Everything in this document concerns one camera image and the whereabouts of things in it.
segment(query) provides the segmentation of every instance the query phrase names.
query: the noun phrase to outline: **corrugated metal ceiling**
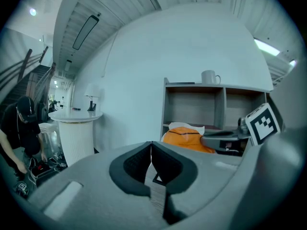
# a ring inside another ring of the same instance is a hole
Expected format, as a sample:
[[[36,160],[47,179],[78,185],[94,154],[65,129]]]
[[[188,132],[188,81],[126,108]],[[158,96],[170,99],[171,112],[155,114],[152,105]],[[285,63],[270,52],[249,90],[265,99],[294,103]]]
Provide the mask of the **corrugated metal ceiling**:
[[[304,53],[304,42],[295,24],[276,0],[78,0],[69,15],[61,49],[59,69],[71,60],[70,73],[76,73],[90,55],[120,27],[155,10],[165,10],[190,2],[218,2],[233,13],[251,34],[281,51],[277,57],[264,53],[272,79],[287,73],[288,62]],[[99,23],[79,50],[72,45],[90,15],[98,15]]]

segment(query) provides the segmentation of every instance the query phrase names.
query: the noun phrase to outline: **white table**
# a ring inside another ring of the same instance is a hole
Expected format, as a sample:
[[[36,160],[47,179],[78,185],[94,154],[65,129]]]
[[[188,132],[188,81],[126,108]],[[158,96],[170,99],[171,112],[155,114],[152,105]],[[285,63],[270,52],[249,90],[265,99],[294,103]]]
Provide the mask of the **white table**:
[[[60,109],[48,114],[52,120],[59,122],[62,148],[68,166],[94,154],[93,121],[102,114],[99,111],[71,109]]]

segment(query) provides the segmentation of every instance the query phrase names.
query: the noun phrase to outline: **orange bag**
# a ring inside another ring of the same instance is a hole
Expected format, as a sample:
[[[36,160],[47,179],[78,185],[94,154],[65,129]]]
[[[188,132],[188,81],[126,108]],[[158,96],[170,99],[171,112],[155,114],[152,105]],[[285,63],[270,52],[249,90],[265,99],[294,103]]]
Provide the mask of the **orange bag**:
[[[215,153],[214,149],[201,144],[201,137],[195,129],[178,127],[167,131],[163,142],[195,151]]]

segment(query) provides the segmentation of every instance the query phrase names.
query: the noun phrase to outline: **round ceiling light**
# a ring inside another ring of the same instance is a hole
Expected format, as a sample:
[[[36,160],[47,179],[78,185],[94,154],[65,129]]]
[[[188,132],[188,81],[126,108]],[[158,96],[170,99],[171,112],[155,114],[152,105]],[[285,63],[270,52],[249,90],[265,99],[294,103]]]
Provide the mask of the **round ceiling light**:
[[[35,9],[30,9],[30,14],[32,16],[36,16],[36,10]]]

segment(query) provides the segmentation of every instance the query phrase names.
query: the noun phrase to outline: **baseball cap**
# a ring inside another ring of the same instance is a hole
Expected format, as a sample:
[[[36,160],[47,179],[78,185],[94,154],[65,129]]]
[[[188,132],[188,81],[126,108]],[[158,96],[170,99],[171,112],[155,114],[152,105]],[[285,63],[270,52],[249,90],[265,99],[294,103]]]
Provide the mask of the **baseball cap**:
[[[24,121],[28,121],[29,123],[36,121],[34,102],[30,97],[20,97],[17,101],[17,110],[23,117]]]

